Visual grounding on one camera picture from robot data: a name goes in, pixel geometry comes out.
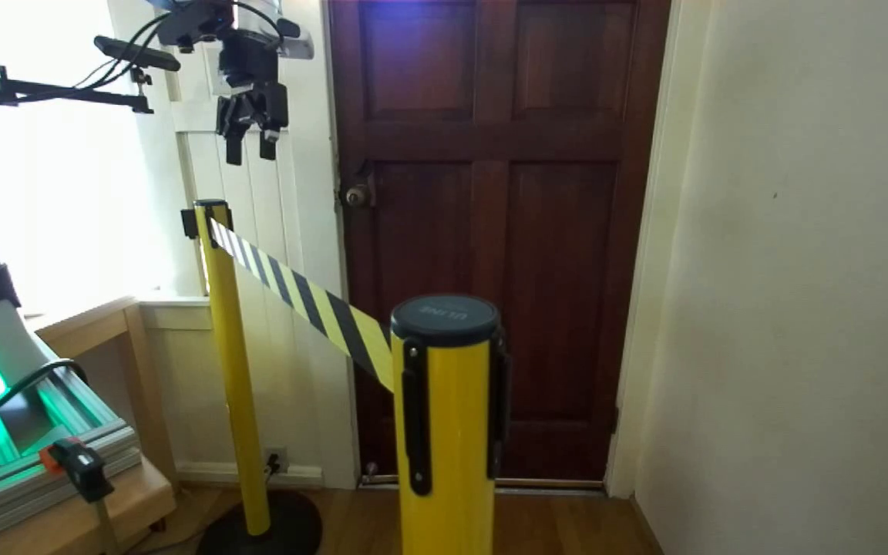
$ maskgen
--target black cap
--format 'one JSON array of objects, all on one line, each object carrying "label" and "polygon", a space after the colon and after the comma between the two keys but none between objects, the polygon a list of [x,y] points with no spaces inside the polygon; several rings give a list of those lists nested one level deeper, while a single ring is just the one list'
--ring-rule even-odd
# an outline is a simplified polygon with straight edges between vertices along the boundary
[{"label": "black cap", "polygon": [[418,296],[398,306],[389,327],[409,343],[475,344],[498,330],[498,310],[475,296]]}]

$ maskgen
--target stanchion base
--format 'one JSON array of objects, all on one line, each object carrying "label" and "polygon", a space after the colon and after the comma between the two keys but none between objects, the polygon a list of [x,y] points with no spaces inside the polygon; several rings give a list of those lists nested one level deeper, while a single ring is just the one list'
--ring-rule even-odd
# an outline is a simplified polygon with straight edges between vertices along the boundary
[{"label": "stanchion base", "polygon": [[197,546],[197,555],[315,555],[319,546],[319,515],[310,498],[272,489],[267,492],[272,526],[262,535],[245,532],[242,510],[225,513],[211,522]]}]

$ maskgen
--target yellow post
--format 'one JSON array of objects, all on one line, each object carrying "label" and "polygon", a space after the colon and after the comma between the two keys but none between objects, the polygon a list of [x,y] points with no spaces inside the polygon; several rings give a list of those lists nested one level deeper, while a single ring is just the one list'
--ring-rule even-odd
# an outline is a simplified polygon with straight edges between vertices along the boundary
[{"label": "yellow post", "polygon": [[220,368],[225,383],[225,404],[234,441],[238,487],[242,503],[242,522],[248,535],[262,535],[272,526],[265,470],[258,449],[255,404],[248,386],[245,343],[239,330],[239,306],[234,286],[234,266],[225,251],[211,245],[208,219],[231,228],[231,209],[225,201],[197,202],[197,238],[206,266],[208,313],[216,330]]},{"label": "yellow post", "polygon": [[391,313],[404,555],[494,551],[506,359],[494,306],[422,296]]}]

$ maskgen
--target wooden door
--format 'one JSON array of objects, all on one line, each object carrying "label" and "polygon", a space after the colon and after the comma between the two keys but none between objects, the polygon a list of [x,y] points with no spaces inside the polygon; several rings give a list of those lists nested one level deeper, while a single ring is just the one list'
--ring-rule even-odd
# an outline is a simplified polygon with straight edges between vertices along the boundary
[{"label": "wooden door", "polygon": [[[509,330],[506,478],[601,480],[668,0],[334,0],[351,300]],[[391,404],[357,383],[364,474]]]}]

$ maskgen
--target yellow and black barrier tape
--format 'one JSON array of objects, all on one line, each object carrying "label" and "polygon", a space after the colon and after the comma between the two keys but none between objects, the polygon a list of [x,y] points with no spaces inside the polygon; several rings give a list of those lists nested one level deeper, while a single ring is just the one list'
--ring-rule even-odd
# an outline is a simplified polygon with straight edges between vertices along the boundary
[{"label": "yellow and black barrier tape", "polygon": [[326,335],[343,356],[357,368],[373,372],[381,387],[395,391],[391,356],[381,333],[381,325],[368,310],[349,306],[335,293],[310,285],[291,266],[277,263],[227,226],[211,222],[211,242],[221,247],[239,268],[245,268],[265,290],[286,303],[300,317]]}]

